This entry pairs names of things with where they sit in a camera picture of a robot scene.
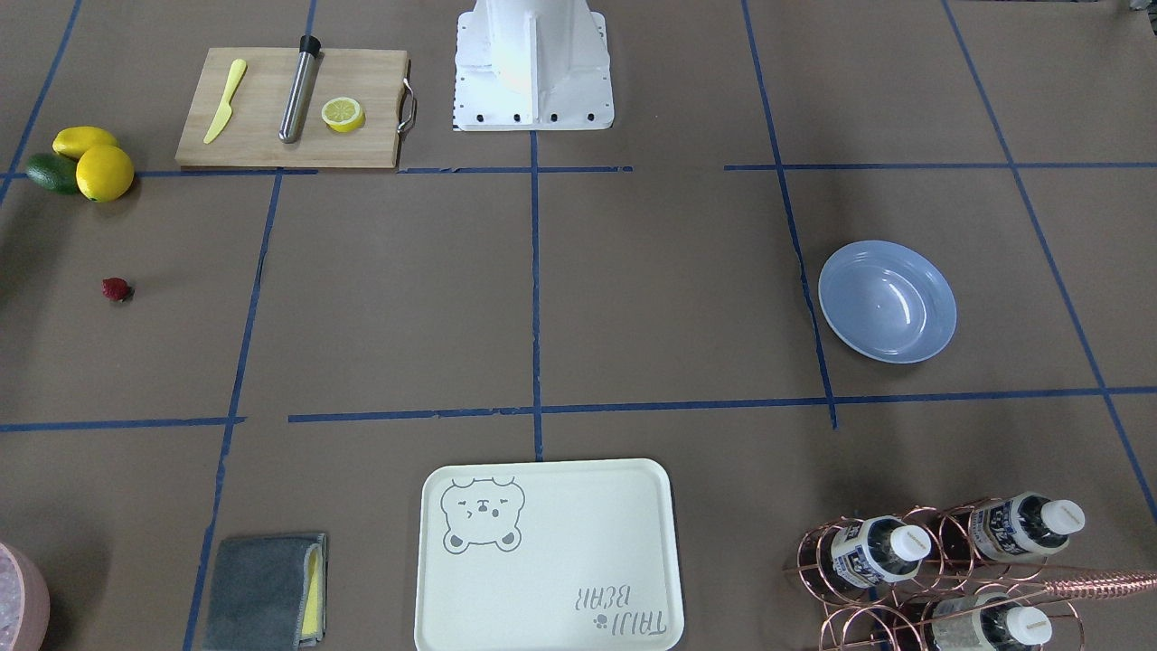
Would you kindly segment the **dark drink bottle front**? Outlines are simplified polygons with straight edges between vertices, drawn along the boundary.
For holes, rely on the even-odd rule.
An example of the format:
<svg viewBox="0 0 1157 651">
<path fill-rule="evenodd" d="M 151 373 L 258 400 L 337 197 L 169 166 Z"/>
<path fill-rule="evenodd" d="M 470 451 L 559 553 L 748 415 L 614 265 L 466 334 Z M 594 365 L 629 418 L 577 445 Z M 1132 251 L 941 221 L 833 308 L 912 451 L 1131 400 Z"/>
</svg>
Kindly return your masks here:
<svg viewBox="0 0 1157 651">
<path fill-rule="evenodd" d="M 1053 638 L 1049 615 L 988 592 L 942 600 L 924 626 L 930 650 L 1040 650 Z"/>
</svg>

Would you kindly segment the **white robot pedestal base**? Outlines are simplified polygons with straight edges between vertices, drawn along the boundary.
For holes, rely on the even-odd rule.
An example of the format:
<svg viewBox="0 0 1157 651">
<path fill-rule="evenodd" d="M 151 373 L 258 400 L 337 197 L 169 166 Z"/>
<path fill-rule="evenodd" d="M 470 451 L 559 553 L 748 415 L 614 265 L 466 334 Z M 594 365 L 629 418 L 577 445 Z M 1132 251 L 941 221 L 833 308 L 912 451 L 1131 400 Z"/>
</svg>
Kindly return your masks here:
<svg viewBox="0 0 1157 651">
<path fill-rule="evenodd" d="M 476 1 L 456 37 L 455 131 L 616 124 L 607 21 L 585 1 Z"/>
</svg>

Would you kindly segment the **yellow plastic knife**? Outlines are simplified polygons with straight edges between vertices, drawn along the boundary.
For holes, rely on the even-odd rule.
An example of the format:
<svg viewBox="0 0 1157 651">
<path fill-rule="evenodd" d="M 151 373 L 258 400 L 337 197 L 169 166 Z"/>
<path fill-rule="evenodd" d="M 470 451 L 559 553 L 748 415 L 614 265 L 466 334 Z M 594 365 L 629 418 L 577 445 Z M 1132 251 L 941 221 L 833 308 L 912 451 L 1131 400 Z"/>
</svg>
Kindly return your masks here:
<svg viewBox="0 0 1157 651">
<path fill-rule="evenodd" d="M 204 145 L 211 145 L 221 132 L 227 127 L 229 120 L 234 114 L 233 99 L 236 91 L 239 89 L 239 83 L 242 82 L 248 69 L 248 62 L 244 59 L 237 58 L 230 62 L 228 75 L 226 79 L 224 88 L 221 93 L 221 97 L 218 102 L 215 114 L 211 120 L 211 125 L 206 130 L 205 136 L 202 136 Z"/>
</svg>

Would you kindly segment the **cream bear tray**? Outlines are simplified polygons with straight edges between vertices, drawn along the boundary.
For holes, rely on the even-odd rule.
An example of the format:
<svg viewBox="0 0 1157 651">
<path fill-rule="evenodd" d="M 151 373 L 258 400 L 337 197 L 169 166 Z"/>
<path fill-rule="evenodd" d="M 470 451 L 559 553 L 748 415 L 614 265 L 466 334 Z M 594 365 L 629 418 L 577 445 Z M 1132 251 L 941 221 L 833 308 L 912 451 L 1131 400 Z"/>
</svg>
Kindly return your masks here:
<svg viewBox="0 0 1157 651">
<path fill-rule="evenodd" d="M 426 479 L 419 650 L 671 650 L 683 630 L 659 463 L 487 463 Z"/>
</svg>

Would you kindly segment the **pink bowl of ice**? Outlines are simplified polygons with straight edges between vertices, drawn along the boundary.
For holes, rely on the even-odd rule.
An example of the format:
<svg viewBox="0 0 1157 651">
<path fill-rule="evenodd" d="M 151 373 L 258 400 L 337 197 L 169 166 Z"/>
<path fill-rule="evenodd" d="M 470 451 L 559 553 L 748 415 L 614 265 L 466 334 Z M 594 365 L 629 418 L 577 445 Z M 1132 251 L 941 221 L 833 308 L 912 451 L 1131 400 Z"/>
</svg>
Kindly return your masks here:
<svg viewBox="0 0 1157 651">
<path fill-rule="evenodd" d="M 46 580 L 32 558 L 12 543 L 1 543 L 1 648 L 40 650 L 51 613 Z"/>
</svg>

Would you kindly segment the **red strawberry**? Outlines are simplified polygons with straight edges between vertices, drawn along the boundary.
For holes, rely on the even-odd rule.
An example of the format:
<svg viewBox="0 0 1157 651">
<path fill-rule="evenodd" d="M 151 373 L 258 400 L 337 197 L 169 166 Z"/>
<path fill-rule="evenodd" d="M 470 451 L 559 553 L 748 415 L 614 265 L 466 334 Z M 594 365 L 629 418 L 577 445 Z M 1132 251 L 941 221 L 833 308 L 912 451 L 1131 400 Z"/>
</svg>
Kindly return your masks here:
<svg viewBox="0 0 1157 651">
<path fill-rule="evenodd" d="M 103 278 L 100 287 L 100 293 L 111 302 L 125 302 L 134 296 L 133 286 L 124 278 Z"/>
</svg>

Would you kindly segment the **half lemon slice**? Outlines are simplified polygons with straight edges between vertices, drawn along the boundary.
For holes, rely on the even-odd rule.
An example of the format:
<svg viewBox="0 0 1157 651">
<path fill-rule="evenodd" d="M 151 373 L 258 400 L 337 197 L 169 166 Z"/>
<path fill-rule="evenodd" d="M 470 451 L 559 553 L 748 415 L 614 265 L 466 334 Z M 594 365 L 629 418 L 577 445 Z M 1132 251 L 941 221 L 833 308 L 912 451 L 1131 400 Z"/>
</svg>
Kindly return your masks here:
<svg viewBox="0 0 1157 651">
<path fill-rule="evenodd" d="M 364 108 L 359 99 L 327 99 L 320 111 L 326 126 L 336 133 L 348 133 L 363 127 Z"/>
</svg>

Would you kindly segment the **wooden cutting board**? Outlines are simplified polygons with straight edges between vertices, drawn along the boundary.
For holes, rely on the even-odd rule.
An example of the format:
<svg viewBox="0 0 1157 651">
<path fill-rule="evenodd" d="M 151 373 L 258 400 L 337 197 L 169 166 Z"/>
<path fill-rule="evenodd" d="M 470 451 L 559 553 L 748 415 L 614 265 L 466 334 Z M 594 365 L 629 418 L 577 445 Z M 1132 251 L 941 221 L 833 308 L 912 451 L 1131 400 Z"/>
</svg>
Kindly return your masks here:
<svg viewBox="0 0 1157 651">
<path fill-rule="evenodd" d="M 180 167 L 393 169 L 417 108 L 410 53 L 323 49 L 296 113 L 300 136 L 281 139 L 300 66 L 299 49 L 211 49 L 176 149 Z M 327 99 L 351 98 L 364 124 L 348 132 L 323 120 Z"/>
</svg>

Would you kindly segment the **green lime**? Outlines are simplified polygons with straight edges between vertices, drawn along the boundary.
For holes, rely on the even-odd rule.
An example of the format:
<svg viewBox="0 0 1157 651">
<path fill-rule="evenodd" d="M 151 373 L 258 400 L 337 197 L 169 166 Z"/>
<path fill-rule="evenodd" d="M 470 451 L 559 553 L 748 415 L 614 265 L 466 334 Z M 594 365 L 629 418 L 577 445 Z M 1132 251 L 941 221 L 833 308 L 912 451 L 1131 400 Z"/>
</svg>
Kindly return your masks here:
<svg viewBox="0 0 1157 651">
<path fill-rule="evenodd" d="M 25 177 L 40 188 L 71 197 L 81 193 L 76 168 L 76 160 L 57 153 L 38 153 L 25 161 Z"/>
</svg>

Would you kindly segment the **dark drink bottle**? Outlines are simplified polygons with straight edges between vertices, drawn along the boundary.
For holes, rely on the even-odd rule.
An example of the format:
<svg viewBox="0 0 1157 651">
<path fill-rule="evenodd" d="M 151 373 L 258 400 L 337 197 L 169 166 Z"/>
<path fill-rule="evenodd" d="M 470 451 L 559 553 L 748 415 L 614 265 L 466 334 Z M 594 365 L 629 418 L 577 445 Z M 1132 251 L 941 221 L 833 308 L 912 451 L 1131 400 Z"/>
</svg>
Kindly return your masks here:
<svg viewBox="0 0 1157 651">
<path fill-rule="evenodd" d="M 1024 491 L 972 511 L 967 535 L 981 557 L 1017 563 L 1064 552 L 1070 537 L 1084 527 L 1086 512 L 1074 500 L 1052 500 L 1038 491 Z"/>
<path fill-rule="evenodd" d="M 930 650 L 1040 650 L 1053 638 L 1049 615 L 988 592 L 942 600 L 924 626 Z"/>
<path fill-rule="evenodd" d="M 840 528 L 823 553 L 823 571 L 838 592 L 913 580 L 933 552 L 929 532 L 892 515 Z"/>
</svg>

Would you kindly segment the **blue plate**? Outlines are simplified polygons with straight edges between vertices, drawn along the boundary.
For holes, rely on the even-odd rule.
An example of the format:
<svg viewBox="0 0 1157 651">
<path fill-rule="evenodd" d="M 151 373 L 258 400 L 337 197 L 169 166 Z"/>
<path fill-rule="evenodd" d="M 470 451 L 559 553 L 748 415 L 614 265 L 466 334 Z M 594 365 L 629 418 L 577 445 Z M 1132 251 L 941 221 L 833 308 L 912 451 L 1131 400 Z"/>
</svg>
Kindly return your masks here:
<svg viewBox="0 0 1157 651">
<path fill-rule="evenodd" d="M 835 336 L 882 363 L 923 363 L 957 333 L 949 280 L 924 256 L 891 241 L 839 247 L 823 264 L 818 299 Z"/>
</svg>

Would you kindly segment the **steel cylinder black cap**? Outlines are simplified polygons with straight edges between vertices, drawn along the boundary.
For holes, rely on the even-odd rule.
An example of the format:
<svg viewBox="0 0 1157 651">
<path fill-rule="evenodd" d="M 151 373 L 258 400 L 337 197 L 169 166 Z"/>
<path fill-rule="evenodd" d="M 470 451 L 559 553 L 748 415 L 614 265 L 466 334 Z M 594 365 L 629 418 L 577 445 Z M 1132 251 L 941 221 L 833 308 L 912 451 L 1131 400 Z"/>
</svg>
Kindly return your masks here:
<svg viewBox="0 0 1157 651">
<path fill-rule="evenodd" d="M 314 96 L 315 75 L 320 66 L 320 40 L 314 34 L 303 34 L 294 79 L 278 128 L 278 140 L 282 145 L 297 143 L 305 128 L 307 104 Z"/>
</svg>

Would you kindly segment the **round yellow lemon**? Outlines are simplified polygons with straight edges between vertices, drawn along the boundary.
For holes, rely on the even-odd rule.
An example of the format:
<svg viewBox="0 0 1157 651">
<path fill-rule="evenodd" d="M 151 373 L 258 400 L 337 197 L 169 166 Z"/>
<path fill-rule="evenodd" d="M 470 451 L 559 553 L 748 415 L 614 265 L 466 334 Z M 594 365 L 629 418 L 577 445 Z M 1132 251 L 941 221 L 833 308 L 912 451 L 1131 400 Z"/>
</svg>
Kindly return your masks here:
<svg viewBox="0 0 1157 651">
<path fill-rule="evenodd" d="M 137 177 L 128 153 L 119 146 L 98 145 L 84 151 L 76 164 L 80 193 L 96 204 L 116 201 Z"/>
</svg>

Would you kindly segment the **oval yellow lemon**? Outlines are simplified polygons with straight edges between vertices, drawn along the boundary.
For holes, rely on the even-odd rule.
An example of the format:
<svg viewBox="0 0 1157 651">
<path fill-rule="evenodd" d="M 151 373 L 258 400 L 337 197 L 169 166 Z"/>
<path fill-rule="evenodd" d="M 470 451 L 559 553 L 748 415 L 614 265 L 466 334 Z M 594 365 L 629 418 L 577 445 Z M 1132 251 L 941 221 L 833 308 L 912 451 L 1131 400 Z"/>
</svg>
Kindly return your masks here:
<svg viewBox="0 0 1157 651">
<path fill-rule="evenodd" d="M 74 161 L 81 160 L 84 153 L 90 151 L 96 146 L 119 146 L 119 143 L 118 139 L 108 130 L 94 127 L 94 125 L 75 125 L 75 127 L 64 128 L 52 141 L 53 151 Z"/>
</svg>

